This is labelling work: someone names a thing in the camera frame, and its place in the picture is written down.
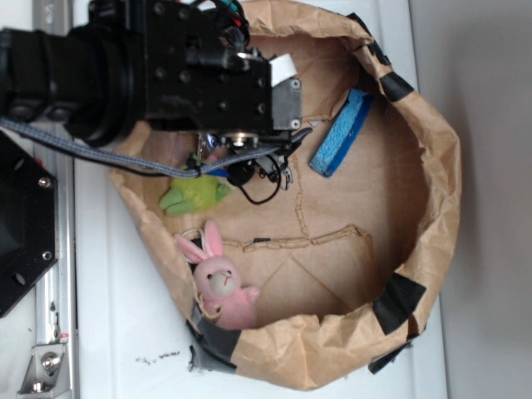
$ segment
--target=sponge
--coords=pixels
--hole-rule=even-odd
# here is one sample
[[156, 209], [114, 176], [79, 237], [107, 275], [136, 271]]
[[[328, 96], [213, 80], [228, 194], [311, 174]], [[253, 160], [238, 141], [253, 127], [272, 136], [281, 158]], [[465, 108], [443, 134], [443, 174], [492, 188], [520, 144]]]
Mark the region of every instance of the sponge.
[[334, 174], [362, 129], [372, 103], [373, 96], [366, 92], [357, 89], [349, 91], [347, 102], [310, 162], [311, 168], [325, 177]]

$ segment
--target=paper bag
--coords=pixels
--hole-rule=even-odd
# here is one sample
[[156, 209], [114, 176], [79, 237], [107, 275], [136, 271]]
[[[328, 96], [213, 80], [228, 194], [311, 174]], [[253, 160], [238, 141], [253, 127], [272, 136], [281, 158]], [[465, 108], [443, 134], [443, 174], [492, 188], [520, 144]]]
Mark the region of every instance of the paper bag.
[[[252, 46], [266, 57], [292, 55], [303, 124], [319, 121], [290, 157], [293, 184], [260, 206], [236, 191], [210, 211], [169, 218], [157, 206], [168, 178], [113, 170], [111, 180], [197, 339], [197, 364], [311, 390], [425, 329], [455, 248], [459, 141], [393, 71], [356, 16], [274, 0], [244, 8]], [[353, 87], [375, 101], [346, 159], [326, 179], [308, 164]], [[139, 124], [120, 151], [182, 165], [194, 139]], [[256, 198], [272, 190], [258, 177], [246, 187]], [[225, 331], [201, 312], [172, 234], [207, 219], [220, 226], [244, 285], [262, 289], [256, 329]]]

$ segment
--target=green plush toy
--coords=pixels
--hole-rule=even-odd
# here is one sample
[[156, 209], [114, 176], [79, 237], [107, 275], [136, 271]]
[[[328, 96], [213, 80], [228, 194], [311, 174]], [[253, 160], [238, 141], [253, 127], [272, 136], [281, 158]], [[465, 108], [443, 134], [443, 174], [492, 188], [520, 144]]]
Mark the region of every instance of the green plush toy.
[[174, 178], [170, 190], [161, 197], [159, 207], [168, 216], [204, 212], [216, 206], [232, 189], [211, 175], [195, 179]]

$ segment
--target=gray wall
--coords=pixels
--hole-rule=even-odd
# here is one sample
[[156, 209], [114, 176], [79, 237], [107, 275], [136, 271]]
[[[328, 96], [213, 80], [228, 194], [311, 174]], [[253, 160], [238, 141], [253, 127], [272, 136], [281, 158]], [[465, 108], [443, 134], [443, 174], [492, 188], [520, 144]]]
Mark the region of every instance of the gray wall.
[[410, 0], [420, 92], [456, 128], [464, 194], [442, 295], [451, 399], [532, 392], [532, 2]]

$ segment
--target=pink bunny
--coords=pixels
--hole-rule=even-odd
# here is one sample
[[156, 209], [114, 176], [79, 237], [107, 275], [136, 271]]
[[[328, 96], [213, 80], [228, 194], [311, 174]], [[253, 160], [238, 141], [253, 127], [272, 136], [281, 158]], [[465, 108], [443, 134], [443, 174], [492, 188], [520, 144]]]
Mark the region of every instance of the pink bunny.
[[175, 242], [183, 254], [198, 264], [194, 279], [204, 309], [215, 315], [221, 312], [216, 325], [227, 330], [254, 328], [257, 323], [254, 304], [260, 288], [241, 288], [242, 278], [236, 265], [224, 256], [224, 244], [218, 226], [212, 220], [205, 223], [204, 249], [181, 234]]

